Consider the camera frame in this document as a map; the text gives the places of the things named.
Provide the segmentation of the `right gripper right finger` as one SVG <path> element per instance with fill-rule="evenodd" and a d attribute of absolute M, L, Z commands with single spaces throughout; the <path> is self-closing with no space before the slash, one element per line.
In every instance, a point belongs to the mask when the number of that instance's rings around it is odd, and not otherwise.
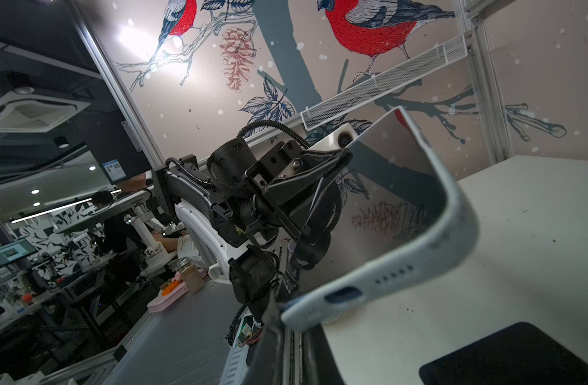
<path fill-rule="evenodd" d="M 321 324 L 302 334 L 302 383 L 345 384 Z"/>

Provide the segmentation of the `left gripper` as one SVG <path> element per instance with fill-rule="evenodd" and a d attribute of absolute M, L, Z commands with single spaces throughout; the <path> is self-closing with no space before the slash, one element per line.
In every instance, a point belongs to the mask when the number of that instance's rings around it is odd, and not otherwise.
<path fill-rule="evenodd" d="M 245 172 L 245 232 L 283 229 L 296 243 L 293 263 L 313 269 L 328 252 L 343 200 L 337 177 L 352 160 L 348 149 L 316 151 L 279 142 Z"/>

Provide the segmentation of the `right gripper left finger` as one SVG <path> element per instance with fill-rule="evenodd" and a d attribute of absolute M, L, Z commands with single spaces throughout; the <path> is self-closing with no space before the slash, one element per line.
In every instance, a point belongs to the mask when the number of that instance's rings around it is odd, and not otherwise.
<path fill-rule="evenodd" d="M 244 385 L 283 383 L 284 324 L 281 322 L 276 290 L 270 294 L 262 320 L 265 328 L 255 349 L 252 365 L 243 381 Z"/>

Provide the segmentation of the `black phone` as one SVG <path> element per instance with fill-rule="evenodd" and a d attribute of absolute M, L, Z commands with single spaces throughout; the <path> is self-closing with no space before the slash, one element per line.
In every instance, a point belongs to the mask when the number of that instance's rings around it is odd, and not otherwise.
<path fill-rule="evenodd" d="M 306 222 L 295 252 L 301 294 L 309 293 L 411 242 L 446 207 L 436 168 L 399 108 L 349 146 Z"/>
<path fill-rule="evenodd" d="M 588 364 L 528 322 L 435 359 L 418 374 L 424 384 L 588 384 Z"/>

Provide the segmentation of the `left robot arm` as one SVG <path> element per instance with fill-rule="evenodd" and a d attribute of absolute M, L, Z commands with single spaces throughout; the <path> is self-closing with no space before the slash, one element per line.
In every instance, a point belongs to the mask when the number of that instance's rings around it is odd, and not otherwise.
<path fill-rule="evenodd" d="M 271 251 L 281 233 L 297 245 L 292 264 L 309 270 L 328 252 L 342 199 L 337 175 L 352 160 L 353 135 L 327 137 L 310 149 L 279 142 L 255 157 L 241 138 L 228 141 L 207 160 L 171 158 L 154 171 L 155 192 L 165 211 L 203 242 L 219 279 L 239 303 L 268 300 L 280 260 Z"/>

